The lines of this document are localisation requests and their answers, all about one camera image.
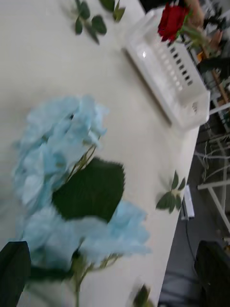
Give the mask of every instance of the gray floor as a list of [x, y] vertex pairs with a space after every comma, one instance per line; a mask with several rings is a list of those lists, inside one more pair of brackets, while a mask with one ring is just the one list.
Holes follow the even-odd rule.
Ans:
[[[217, 226], [215, 214], [213, 213], [211, 198], [207, 192], [198, 191], [196, 188], [197, 184], [200, 183], [202, 171], [203, 168], [200, 162], [194, 157], [188, 179], [195, 209], [195, 218], [188, 222], [188, 235], [194, 255], [196, 255], [196, 250], [201, 240], [217, 241], [222, 244], [221, 232]], [[164, 284], [161, 290], [160, 301], [182, 302], [185, 298], [193, 300], [199, 299], [201, 291], [199, 284], [175, 276], [175, 274], [179, 273], [196, 281], [197, 276], [193, 265], [194, 260], [186, 237], [186, 222], [179, 218]], [[173, 303], [170, 306], [195, 306], [195, 304], [189, 305], [186, 303], [182, 305]]]

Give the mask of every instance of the blue hydrangea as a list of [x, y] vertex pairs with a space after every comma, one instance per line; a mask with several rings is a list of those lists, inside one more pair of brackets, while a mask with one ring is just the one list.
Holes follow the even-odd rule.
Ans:
[[121, 200], [111, 221], [96, 217], [64, 221], [53, 206], [44, 207], [24, 223], [22, 240], [27, 241], [32, 264], [68, 270], [73, 252], [84, 239], [80, 252], [89, 263], [99, 265], [111, 254], [146, 254], [149, 233], [142, 221], [146, 213]]
[[111, 254], [150, 252], [149, 233], [141, 224], [146, 213], [127, 201], [120, 201], [108, 224], [97, 217], [65, 221], [52, 204], [53, 191], [66, 182], [73, 165], [89, 148], [100, 147], [106, 113], [86, 95], [53, 100], [28, 115], [14, 184], [27, 209], [18, 234], [29, 245], [33, 265], [68, 270], [79, 246], [95, 265]]
[[65, 97], [41, 104], [27, 117], [14, 171], [17, 196], [28, 214], [48, 206], [69, 169], [106, 133], [108, 111], [89, 96]]

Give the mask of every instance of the white plastic basket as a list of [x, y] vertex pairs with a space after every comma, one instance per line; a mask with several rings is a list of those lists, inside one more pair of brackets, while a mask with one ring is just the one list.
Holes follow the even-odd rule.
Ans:
[[161, 42], [162, 9], [150, 11], [126, 36], [126, 49], [172, 124], [190, 130], [209, 119], [210, 92], [184, 44]]

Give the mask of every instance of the table surface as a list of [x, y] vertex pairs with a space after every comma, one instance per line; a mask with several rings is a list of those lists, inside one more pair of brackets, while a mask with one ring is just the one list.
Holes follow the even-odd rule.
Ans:
[[[121, 0], [126, 12], [119, 24], [98, 0], [88, 0], [108, 28], [96, 45], [86, 33], [75, 36], [66, 0], [0, 0], [0, 248], [15, 235], [21, 208], [13, 194], [13, 142], [22, 135], [31, 107], [53, 97], [92, 94], [109, 107], [103, 158], [126, 171], [124, 198], [148, 212], [151, 237], [147, 256], [122, 258], [100, 273], [89, 274], [81, 288], [81, 307], [124, 307], [138, 283], [151, 287], [158, 302], [178, 220], [178, 212], [155, 210], [174, 171], [188, 177], [198, 129], [184, 135], [168, 122], [123, 47], [125, 33], [144, 11], [137, 0]], [[69, 287], [36, 285], [20, 306], [75, 306]]]

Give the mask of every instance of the large green leaf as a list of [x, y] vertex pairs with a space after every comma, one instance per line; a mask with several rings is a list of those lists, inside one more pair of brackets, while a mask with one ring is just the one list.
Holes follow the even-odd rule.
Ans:
[[90, 18], [90, 8], [86, 1], [82, 1], [79, 9], [79, 14], [85, 20]]
[[172, 190], [177, 188], [178, 183], [179, 183], [179, 178], [178, 178], [177, 172], [175, 171], [174, 178], [173, 178], [173, 181], [172, 181]]
[[97, 37], [96, 30], [91, 26], [89, 23], [85, 23], [85, 29], [89, 33], [89, 35], [92, 37], [92, 39], [99, 45], [99, 39]]
[[124, 191], [123, 166], [93, 158], [53, 194], [53, 203], [66, 220], [98, 216], [109, 222]]
[[103, 18], [101, 15], [96, 15], [92, 19], [92, 27], [96, 30], [96, 32], [105, 35], [107, 32], [106, 25], [104, 23]]
[[31, 266], [30, 281], [44, 282], [44, 281], [63, 281], [70, 279], [73, 276], [73, 271], [64, 271], [60, 269], [43, 269]]
[[81, 34], [82, 33], [82, 23], [80, 18], [78, 17], [78, 19], [76, 20], [75, 23], [75, 33], [76, 34]]
[[99, 1], [106, 10], [110, 12], [114, 11], [115, 0], [99, 0]]

